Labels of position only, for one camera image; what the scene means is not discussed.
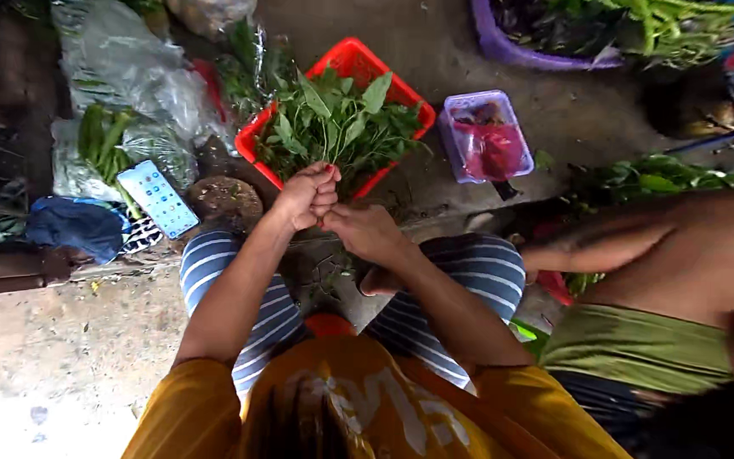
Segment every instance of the knee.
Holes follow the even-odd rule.
[[[473,292],[509,320],[523,296],[523,258],[512,243],[490,235],[437,238],[421,245],[422,251],[443,272]]]
[[[239,238],[227,231],[213,230],[198,234],[186,244],[180,258],[181,280],[200,266],[224,269],[237,255],[240,246]]]

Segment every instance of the plastic bag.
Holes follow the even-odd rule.
[[[87,66],[137,112],[165,124],[185,141],[204,143],[216,121],[206,82],[186,69],[183,48],[161,42],[128,6],[93,5],[81,45]]]
[[[183,194],[198,179],[198,160],[175,133],[155,122],[141,120],[123,132],[121,146],[133,162],[150,159],[172,187]]]
[[[211,135],[233,141],[206,97],[206,82],[190,71],[183,49],[162,42],[127,5],[116,0],[57,0],[61,66],[77,113],[100,102],[131,106],[202,145]]]
[[[270,105],[281,84],[295,80],[296,64],[284,35],[268,39],[262,26],[247,20],[239,20],[227,34],[233,55],[220,56],[216,67],[235,136]]]
[[[122,202],[116,189],[104,183],[78,154],[80,120],[56,120],[53,138],[53,193],[59,196],[96,198]],[[133,122],[119,145],[134,162],[150,159],[178,191],[185,193],[198,178],[198,162],[189,148],[170,129],[151,120]]]
[[[523,145],[517,141],[519,132],[515,125],[455,122],[454,127],[466,136],[464,167],[472,177],[507,181],[518,172],[523,158]]]
[[[55,0],[50,4],[53,25],[59,30],[62,59],[59,62],[69,84],[69,95],[73,110],[84,113],[87,106],[100,102],[107,106],[129,104],[122,95],[104,82],[87,66],[81,45],[84,19],[95,0]]]
[[[75,198],[95,198],[102,201],[122,202],[121,194],[101,181],[78,154],[77,119],[55,120],[50,126],[53,139],[53,193]]]
[[[254,13],[257,0],[167,0],[167,5],[193,33],[218,42],[228,26]]]

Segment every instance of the mustard yellow shirt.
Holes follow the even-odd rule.
[[[242,457],[268,397],[299,380],[326,395],[351,457],[630,458],[537,367],[483,369],[475,397],[367,337],[289,349],[260,374],[241,414],[228,367],[182,363],[155,389],[123,457]]]

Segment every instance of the striped pants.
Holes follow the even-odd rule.
[[[180,287],[189,317],[241,245],[239,238],[218,230],[201,233],[186,245]],[[421,244],[421,250],[508,323],[525,285],[523,260],[514,246],[498,237],[469,234],[431,239]],[[415,298],[405,291],[398,292],[362,333],[393,354],[419,358],[434,373],[459,387],[469,382],[466,371],[432,334]],[[234,363],[231,375],[237,393],[247,393],[273,357],[308,334],[285,282],[280,275],[273,275],[246,346]]]

